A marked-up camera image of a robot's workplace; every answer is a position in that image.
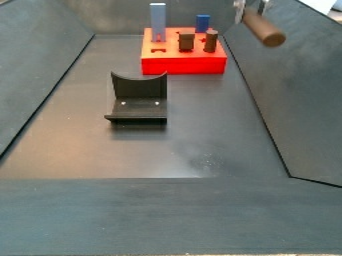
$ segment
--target wooden handle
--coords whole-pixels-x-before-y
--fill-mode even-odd
[[[265,46],[277,47],[283,44],[283,32],[249,7],[245,8],[242,21]]]

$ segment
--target red block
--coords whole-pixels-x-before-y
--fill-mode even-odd
[[[195,34],[195,45],[191,52],[179,52],[179,32],[194,31],[195,28],[167,28],[166,42],[153,42],[151,28],[145,29],[142,49],[142,73],[169,74],[222,74],[225,73],[227,55],[218,41],[217,51],[203,51],[206,33]]]

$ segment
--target dark cylinder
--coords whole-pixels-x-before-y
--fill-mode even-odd
[[[277,47],[283,44],[283,32],[251,8],[245,8],[242,21],[265,46]]]
[[[217,41],[218,41],[218,31],[217,30],[207,30],[206,32],[206,45],[205,45],[205,52],[215,52],[217,51]]]

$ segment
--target gray surface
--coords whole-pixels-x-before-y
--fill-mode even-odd
[[[91,42],[3,159],[0,178],[218,177],[275,156],[234,65],[225,75],[169,76],[166,129],[111,126],[110,73],[142,77],[141,51],[139,36]]]
[[[197,14],[210,14],[219,32],[234,23],[233,0],[63,0],[96,34],[143,34],[150,27],[150,3],[166,3],[167,26],[194,26]]]
[[[0,20],[2,154],[92,33],[56,0],[11,1]]]
[[[91,42],[2,160],[0,255],[342,253],[342,190],[289,179],[231,57],[170,76],[166,131],[112,130],[141,44]]]
[[[283,46],[265,48],[238,25],[230,48],[292,175],[342,186],[342,27],[294,0],[274,0],[266,18]]]

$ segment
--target red base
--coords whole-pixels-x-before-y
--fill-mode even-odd
[[[195,28],[167,28],[167,42],[151,42],[151,28],[145,29],[142,49],[142,72],[145,75],[169,74],[222,74],[225,73],[227,55],[218,41],[217,51],[203,51],[206,33],[195,34],[193,52],[179,52],[178,32],[194,31]]]

